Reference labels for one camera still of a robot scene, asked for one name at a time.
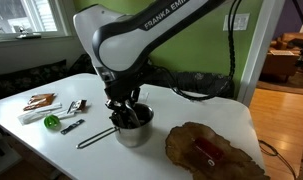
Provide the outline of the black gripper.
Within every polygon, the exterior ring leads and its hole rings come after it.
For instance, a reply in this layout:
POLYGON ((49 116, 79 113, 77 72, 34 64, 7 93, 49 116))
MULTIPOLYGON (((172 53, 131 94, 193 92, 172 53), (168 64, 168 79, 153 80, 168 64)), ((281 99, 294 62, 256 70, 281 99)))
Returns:
POLYGON ((103 80, 105 83, 104 91, 108 98, 106 106, 109 109, 122 110, 126 100, 137 101, 137 95, 132 95, 132 92, 139 92, 142 81, 136 75, 122 76, 119 79, 106 75, 103 80))

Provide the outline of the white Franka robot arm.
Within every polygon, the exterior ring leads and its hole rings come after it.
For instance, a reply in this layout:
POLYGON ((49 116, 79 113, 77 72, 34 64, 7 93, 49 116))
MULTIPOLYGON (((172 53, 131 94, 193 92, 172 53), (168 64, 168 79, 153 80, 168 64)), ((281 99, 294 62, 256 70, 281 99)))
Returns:
POLYGON ((105 83, 107 107, 120 110, 152 74, 148 55, 225 0, 155 0, 128 15, 101 4, 73 16, 77 36, 105 83))

